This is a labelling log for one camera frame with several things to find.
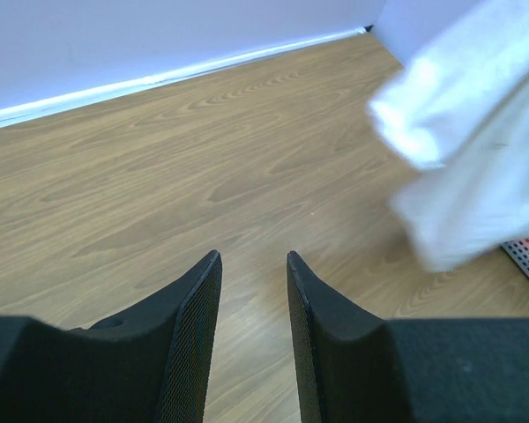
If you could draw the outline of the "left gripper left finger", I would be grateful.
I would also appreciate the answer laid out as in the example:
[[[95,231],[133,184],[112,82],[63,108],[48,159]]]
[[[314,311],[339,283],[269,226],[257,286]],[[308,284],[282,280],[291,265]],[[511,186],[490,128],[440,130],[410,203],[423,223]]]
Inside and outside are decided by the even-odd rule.
[[[0,316],[0,422],[201,421],[221,280],[211,251],[87,329]]]

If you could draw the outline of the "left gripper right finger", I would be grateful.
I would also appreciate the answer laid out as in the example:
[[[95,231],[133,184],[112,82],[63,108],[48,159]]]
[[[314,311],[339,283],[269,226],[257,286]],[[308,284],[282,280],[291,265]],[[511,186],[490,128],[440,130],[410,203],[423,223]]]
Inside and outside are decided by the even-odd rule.
[[[287,255],[304,422],[529,422],[529,318],[384,320]]]

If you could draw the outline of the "white t shirt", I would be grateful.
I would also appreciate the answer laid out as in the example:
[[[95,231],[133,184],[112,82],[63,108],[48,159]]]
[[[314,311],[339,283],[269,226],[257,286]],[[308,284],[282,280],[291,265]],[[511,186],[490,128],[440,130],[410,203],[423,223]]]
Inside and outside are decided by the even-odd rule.
[[[529,236],[529,1],[481,1],[370,100],[418,173],[391,200],[426,268]]]

